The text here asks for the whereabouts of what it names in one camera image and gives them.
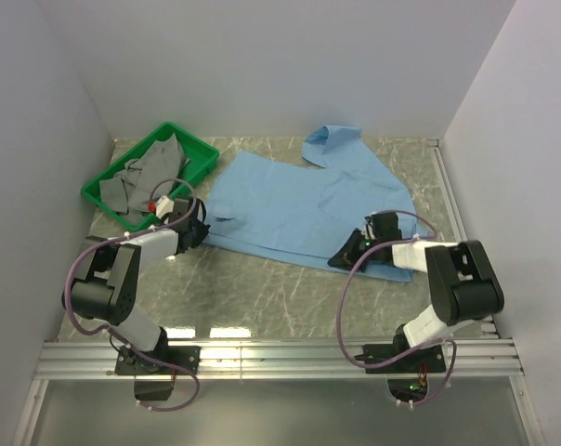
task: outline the metal frame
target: metal frame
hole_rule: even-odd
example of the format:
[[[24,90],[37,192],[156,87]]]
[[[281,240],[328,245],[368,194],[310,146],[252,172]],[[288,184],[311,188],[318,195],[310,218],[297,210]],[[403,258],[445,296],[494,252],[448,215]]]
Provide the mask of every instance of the metal frame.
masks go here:
[[[463,222],[456,206],[445,165],[439,152],[439,140],[427,140],[432,151],[439,186],[456,240],[465,240]],[[500,339],[493,318],[482,323],[478,339],[457,340],[456,377],[509,376],[520,417],[529,444],[544,443],[538,418],[526,388],[524,371],[512,339]],[[359,354],[364,344],[390,343],[382,339],[348,339],[352,354]],[[335,339],[290,339],[264,341],[253,339],[174,340],[173,345],[202,347],[199,377],[220,379],[386,379],[386,374],[365,374],[348,363]],[[113,374],[117,353],[106,343],[45,343],[37,364],[33,383],[14,438],[15,446],[29,445],[50,380],[125,380],[132,376]],[[414,377],[400,374],[390,377]],[[162,376],[159,379],[170,379]]]

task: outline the green basket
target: green basket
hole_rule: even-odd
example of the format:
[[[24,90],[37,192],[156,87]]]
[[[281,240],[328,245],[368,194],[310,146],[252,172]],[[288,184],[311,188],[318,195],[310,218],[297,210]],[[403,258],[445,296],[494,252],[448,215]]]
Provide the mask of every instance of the green basket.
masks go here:
[[[154,141],[166,141],[171,135],[176,134],[177,140],[184,148],[184,152],[188,156],[189,162],[181,170],[181,178],[188,181],[192,186],[197,186],[210,172],[216,167],[216,160],[218,159],[218,150],[206,144],[204,141],[194,137],[191,133],[186,132],[184,129],[179,128],[172,123],[164,123],[159,126],[154,132],[142,139],[134,148],[128,151],[115,163],[110,165],[107,170],[103,171],[97,177],[86,183],[81,189],[81,193],[85,198],[93,202],[97,207],[100,207],[123,226],[131,231],[145,230],[150,225],[159,221],[155,215],[149,215],[140,222],[138,226],[132,226],[123,218],[118,216],[109,207],[101,201],[101,194],[99,191],[98,183],[103,179],[110,179],[113,176],[124,170],[124,164],[134,158],[140,158]],[[189,195],[189,189],[180,185],[169,193],[170,198],[175,198],[178,195]]]

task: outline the marble surface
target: marble surface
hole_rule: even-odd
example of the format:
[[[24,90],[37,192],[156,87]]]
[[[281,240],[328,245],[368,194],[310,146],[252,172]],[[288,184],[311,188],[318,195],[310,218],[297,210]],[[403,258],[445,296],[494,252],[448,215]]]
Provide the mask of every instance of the marble surface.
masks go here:
[[[208,198],[218,175],[239,151],[274,161],[310,166],[301,158],[303,138],[205,138],[220,151],[216,170],[197,188]],[[113,159],[138,139],[116,141]],[[441,240],[453,240],[446,205],[437,181],[431,150],[422,138],[364,138],[409,188],[417,212],[432,221]],[[90,233],[121,235],[124,228],[97,211]],[[140,273],[137,305],[159,325],[177,329],[178,337],[328,337],[334,336],[338,296],[346,275],[288,265],[213,247],[189,250],[175,259],[151,263]],[[410,283],[357,277],[349,290],[344,316],[347,336],[391,336],[429,302],[423,273]],[[86,325],[93,322],[84,321]],[[480,325],[459,337],[481,335]],[[61,341],[87,340],[66,319]]]

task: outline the blue towel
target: blue towel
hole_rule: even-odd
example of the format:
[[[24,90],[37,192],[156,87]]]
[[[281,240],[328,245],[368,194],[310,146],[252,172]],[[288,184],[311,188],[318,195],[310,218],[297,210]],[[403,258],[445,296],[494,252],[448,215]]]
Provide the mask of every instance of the blue towel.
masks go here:
[[[327,125],[304,142],[302,156],[323,169],[240,152],[216,180],[206,204],[212,246],[340,272],[327,265],[364,217],[385,209],[414,212],[407,188],[360,139],[360,129]],[[403,237],[416,219],[398,216]],[[412,272],[370,263],[365,276],[409,282]]]

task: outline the gray wall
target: gray wall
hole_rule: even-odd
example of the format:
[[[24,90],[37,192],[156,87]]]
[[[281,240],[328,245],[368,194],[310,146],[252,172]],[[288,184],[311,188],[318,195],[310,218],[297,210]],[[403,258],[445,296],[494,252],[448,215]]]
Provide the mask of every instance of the gray wall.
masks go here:
[[[445,137],[549,444],[561,445],[561,0],[518,0]]]
[[[514,0],[38,0],[115,137],[441,137]]]
[[[20,417],[111,142],[33,0],[0,0],[0,445]]]

